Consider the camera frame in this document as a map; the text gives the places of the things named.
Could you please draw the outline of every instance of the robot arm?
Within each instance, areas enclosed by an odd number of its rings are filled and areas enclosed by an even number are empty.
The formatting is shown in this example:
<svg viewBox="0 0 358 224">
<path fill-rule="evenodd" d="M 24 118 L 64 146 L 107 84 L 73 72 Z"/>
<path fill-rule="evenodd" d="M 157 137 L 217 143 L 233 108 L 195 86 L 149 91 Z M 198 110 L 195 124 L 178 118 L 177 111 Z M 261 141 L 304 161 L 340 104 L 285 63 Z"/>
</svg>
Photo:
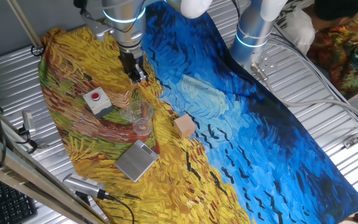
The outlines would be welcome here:
<svg viewBox="0 0 358 224">
<path fill-rule="evenodd" d="M 100 25 L 86 10 L 87 0 L 74 0 L 80 14 L 93 34 L 100 41 L 108 31 L 117 41 L 124 71 L 134 83 L 147 79 L 143 69 L 142 38 L 146 28 L 145 7 L 161 0 L 102 0 L 107 25 Z M 164 0 L 188 18 L 202 15 L 212 0 Z"/>
</svg>

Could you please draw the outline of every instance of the wooden block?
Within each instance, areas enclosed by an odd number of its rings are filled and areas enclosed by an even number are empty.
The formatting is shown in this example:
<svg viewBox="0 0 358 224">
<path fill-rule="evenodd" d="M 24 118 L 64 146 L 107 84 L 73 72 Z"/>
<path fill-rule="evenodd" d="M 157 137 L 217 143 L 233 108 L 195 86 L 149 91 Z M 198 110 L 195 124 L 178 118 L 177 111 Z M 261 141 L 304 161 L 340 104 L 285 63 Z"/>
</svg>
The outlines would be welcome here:
<svg viewBox="0 0 358 224">
<path fill-rule="evenodd" d="M 196 131 L 196 125 L 191 117 L 186 114 L 173 121 L 173 128 L 179 134 L 180 138 L 191 136 Z"/>
</svg>

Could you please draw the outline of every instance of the emergency stop button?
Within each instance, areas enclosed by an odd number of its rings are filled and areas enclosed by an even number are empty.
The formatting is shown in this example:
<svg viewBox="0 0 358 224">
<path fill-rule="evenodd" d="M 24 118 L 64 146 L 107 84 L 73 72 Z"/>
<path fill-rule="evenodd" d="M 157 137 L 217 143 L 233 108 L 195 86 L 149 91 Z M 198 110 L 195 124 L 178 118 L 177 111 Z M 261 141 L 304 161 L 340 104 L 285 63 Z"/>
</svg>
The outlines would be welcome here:
<svg viewBox="0 0 358 224">
<path fill-rule="evenodd" d="M 99 99 L 100 99 L 99 93 L 93 93 L 93 94 L 92 94 L 92 100 L 97 101 L 97 100 L 99 100 Z"/>
</svg>

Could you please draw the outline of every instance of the colorful fabric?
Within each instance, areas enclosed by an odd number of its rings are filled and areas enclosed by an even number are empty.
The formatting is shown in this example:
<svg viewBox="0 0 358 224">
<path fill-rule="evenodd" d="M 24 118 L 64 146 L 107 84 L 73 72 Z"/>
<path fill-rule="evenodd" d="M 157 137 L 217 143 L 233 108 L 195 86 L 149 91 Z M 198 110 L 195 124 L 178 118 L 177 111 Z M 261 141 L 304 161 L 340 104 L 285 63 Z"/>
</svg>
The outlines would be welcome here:
<svg viewBox="0 0 358 224">
<path fill-rule="evenodd" d="M 127 203 L 139 223 L 339 223 L 358 193 L 299 121 L 234 63 L 211 18 L 186 19 L 164 2 L 147 7 L 143 39 L 149 81 L 132 86 L 117 43 L 87 28 L 52 30 L 40 66 L 42 90 L 73 165 Z M 101 86 L 121 108 L 147 100 L 154 132 L 136 136 L 120 108 L 96 119 L 82 95 Z M 180 139 L 173 120 L 196 124 Z M 114 162 L 137 138 L 158 161 L 136 183 Z M 116 223 L 118 203 L 96 200 Z"/>
<path fill-rule="evenodd" d="M 318 32 L 308 56 L 330 73 L 332 83 L 345 98 L 358 94 L 358 18 Z"/>
</svg>

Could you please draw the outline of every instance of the white cable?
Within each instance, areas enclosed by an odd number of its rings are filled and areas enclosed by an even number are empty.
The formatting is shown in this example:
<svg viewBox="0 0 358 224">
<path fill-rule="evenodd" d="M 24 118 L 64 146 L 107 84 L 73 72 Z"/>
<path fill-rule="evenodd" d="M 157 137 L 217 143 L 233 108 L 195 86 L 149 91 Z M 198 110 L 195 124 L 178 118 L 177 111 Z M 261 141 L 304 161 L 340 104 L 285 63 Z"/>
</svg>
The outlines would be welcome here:
<svg viewBox="0 0 358 224">
<path fill-rule="evenodd" d="M 96 8 L 94 8 L 94 9 L 102 9 L 102 10 L 113 9 L 113 8 L 115 8 L 115 7 L 120 7 L 120 6 L 126 5 L 126 4 L 128 4 L 128 3 L 131 3 L 131 2 L 133 2 L 133 1 L 135 1 L 135 0 L 128 0 L 128 1 L 126 1 L 126 2 L 122 2 L 122 3 L 119 3 L 119 4 L 114 4 L 114 5 L 106 6 L 106 7 L 96 7 Z"/>
<path fill-rule="evenodd" d="M 356 113 L 358 115 L 358 109 L 354 108 L 351 105 L 348 105 L 347 103 L 343 103 L 343 102 L 338 101 L 338 100 L 313 100 L 313 101 L 307 101 L 307 102 L 302 102 L 302 103 L 291 103 L 291 102 L 285 101 L 285 100 L 281 99 L 276 94 L 276 92 L 273 90 L 273 87 L 269 83 L 269 80 L 264 80 L 264 82 L 265 82 L 267 88 L 270 90 L 270 92 L 286 106 L 302 107 L 302 106 L 315 105 L 315 104 L 318 104 L 318 103 L 332 103 L 332 104 L 335 104 L 335 105 L 343 106 L 343 107 L 353 111 L 354 113 Z"/>
</svg>

